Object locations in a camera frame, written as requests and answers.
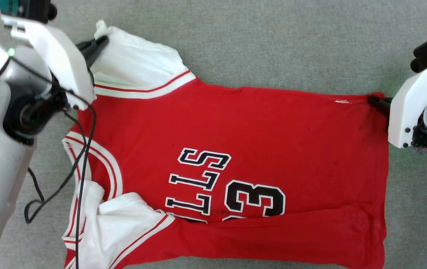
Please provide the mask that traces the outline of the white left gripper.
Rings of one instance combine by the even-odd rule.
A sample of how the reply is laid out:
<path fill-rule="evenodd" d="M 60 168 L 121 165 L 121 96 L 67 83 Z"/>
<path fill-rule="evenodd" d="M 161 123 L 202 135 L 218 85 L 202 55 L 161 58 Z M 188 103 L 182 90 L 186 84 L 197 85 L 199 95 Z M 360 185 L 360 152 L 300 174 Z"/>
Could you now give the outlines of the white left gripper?
<path fill-rule="evenodd" d="M 61 29 L 51 25 L 13 16 L 1 19 L 5 26 L 12 27 L 12 37 L 29 42 L 60 86 L 72 90 L 75 96 L 68 96 L 68 104 L 86 110 L 96 99 L 88 69 L 108 45 L 108 36 L 75 45 Z"/>

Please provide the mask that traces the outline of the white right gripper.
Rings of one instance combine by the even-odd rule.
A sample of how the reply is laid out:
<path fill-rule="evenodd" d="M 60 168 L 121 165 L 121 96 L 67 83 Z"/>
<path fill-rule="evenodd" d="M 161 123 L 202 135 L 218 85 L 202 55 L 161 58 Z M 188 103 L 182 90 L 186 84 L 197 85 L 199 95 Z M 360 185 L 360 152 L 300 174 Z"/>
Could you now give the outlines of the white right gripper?
<path fill-rule="evenodd" d="M 396 148 L 411 145 L 412 132 L 427 105 L 427 69 L 405 81 L 394 98 L 370 95 L 368 103 L 389 117 L 388 142 Z"/>

